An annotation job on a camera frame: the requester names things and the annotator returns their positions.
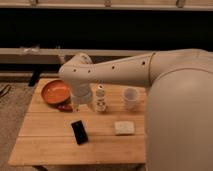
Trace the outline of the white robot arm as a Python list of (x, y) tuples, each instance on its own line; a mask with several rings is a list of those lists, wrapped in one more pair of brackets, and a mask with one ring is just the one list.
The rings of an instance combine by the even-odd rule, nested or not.
[(92, 83), (148, 89), (147, 171), (213, 171), (213, 52), (155, 51), (93, 63), (78, 53), (59, 69), (72, 101), (91, 101)]

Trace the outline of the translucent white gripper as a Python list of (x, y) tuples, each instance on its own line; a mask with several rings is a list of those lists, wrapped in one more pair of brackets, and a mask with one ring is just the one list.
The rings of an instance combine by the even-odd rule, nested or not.
[(88, 107), (92, 105), (92, 92), (88, 92), (86, 95), (77, 96), (71, 94), (71, 102), (74, 111), (78, 111), (81, 105), (86, 104)]

